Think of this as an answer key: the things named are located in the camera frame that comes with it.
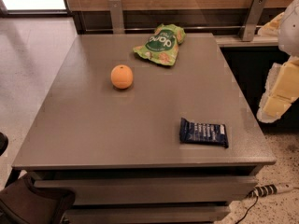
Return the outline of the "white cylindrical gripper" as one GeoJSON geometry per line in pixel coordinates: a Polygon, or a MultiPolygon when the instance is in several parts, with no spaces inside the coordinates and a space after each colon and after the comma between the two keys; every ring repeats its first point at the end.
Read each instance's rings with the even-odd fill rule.
{"type": "MultiPolygon", "coordinates": [[[[293,0],[284,13],[261,27],[258,35],[278,36],[280,50],[299,56],[299,0],[293,0]]],[[[299,59],[291,57],[284,64],[273,63],[264,87],[256,117],[262,123],[273,123],[299,98],[299,59]]]]}

